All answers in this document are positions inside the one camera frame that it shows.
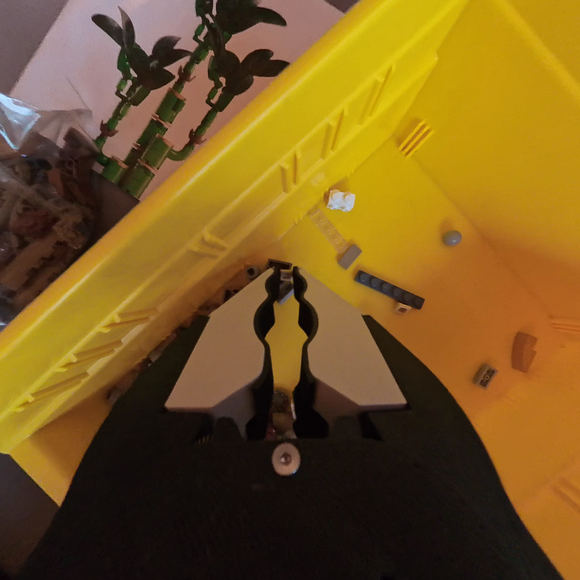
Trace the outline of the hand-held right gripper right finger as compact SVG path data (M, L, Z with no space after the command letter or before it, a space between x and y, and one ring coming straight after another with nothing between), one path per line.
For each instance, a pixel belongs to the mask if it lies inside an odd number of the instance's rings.
M407 401L360 311L305 269L292 271L306 335L293 391L294 432L324 439L340 417L401 410Z

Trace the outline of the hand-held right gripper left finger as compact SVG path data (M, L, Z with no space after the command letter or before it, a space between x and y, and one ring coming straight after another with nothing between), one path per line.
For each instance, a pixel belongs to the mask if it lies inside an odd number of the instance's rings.
M266 335L277 298L278 268L270 268L209 316L167 410L229 417L247 439L265 439L274 390Z

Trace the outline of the yellow plastic storage bin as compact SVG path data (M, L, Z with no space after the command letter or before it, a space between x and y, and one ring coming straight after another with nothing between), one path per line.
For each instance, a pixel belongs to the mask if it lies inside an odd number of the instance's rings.
M134 199L72 147L1 167L1 451L128 389L19 579L579 579L579 1L359 1ZM292 271L407 406L294 432ZM278 268L265 439L165 403Z

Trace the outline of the grey desk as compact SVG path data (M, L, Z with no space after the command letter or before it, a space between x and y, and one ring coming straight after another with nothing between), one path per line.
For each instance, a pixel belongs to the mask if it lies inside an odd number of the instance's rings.
M1 16L1 88L11 89L67 1L7 1ZM291 8L291 49L303 53L335 24L349 1L282 1ZM1 579L13 579L58 507L10 455L1 454Z

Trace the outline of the plant building instruction booklet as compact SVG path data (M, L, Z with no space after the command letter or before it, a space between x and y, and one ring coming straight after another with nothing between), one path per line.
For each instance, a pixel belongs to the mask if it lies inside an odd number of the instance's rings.
M342 16L330 1L69 1L13 96L74 98L101 179L138 199L231 149L236 117Z

